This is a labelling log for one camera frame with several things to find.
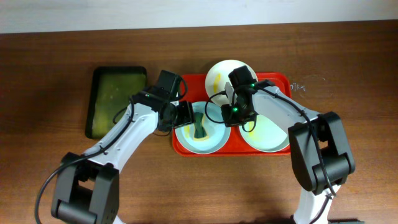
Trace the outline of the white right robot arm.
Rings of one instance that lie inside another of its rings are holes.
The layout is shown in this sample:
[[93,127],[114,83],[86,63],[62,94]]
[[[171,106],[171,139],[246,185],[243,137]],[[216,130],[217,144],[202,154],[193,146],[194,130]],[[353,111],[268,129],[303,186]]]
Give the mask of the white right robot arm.
[[293,223],[328,223],[337,191],[355,170],[345,129],[335,112],[321,114],[282,93],[269,80],[257,81],[247,66],[228,74],[221,107],[226,126],[269,118],[289,137],[292,170],[301,186]]

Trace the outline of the cream white plate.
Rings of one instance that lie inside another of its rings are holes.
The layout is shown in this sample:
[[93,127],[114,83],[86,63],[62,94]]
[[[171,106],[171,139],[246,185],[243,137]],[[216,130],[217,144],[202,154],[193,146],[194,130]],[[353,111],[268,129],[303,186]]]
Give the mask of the cream white plate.
[[223,60],[216,63],[210,68],[205,78],[206,94],[211,96],[224,91],[226,83],[231,83],[228,75],[235,69],[242,66],[247,66],[251,76],[258,81],[255,71],[246,63],[239,60]]

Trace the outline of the green yellow sponge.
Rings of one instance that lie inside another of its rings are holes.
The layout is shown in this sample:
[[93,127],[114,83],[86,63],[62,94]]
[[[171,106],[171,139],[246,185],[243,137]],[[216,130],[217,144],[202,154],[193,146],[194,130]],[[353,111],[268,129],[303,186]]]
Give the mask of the green yellow sponge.
[[203,113],[200,113],[200,112],[194,112],[194,118],[195,118],[194,139],[204,140],[205,138],[208,137],[207,132],[204,128],[204,121],[205,121],[204,115],[203,115]]

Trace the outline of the light blue plate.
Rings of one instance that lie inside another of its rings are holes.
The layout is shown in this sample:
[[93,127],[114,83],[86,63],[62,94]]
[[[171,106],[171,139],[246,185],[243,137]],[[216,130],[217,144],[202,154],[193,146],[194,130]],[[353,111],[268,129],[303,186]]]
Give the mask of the light blue plate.
[[198,101],[192,104],[193,112],[200,112],[204,115],[204,128],[208,137],[204,140],[194,139],[194,123],[175,129],[178,142],[186,150],[194,154],[211,154],[221,149],[228,141],[231,128],[224,124],[214,123],[208,119],[221,120],[221,108],[214,103],[206,104],[205,101]]

